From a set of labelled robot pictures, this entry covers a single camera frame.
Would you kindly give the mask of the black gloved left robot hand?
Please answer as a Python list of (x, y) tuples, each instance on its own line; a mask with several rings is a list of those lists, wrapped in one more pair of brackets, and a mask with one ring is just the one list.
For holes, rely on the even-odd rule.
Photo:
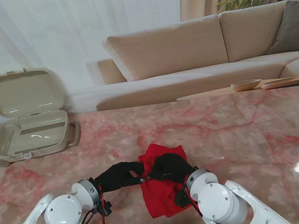
[(101, 191), (112, 192), (127, 186), (134, 186), (141, 183), (141, 176), (144, 174), (144, 165), (139, 162), (120, 162), (112, 165), (101, 175), (94, 179)]

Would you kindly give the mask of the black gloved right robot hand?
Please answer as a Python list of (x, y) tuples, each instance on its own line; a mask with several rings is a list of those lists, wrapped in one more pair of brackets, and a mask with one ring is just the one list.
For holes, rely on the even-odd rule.
[(150, 179), (159, 181), (169, 180), (174, 183), (184, 183), (186, 177), (197, 170), (192, 167), (186, 159), (175, 153), (166, 153), (155, 159), (151, 173), (148, 174)]

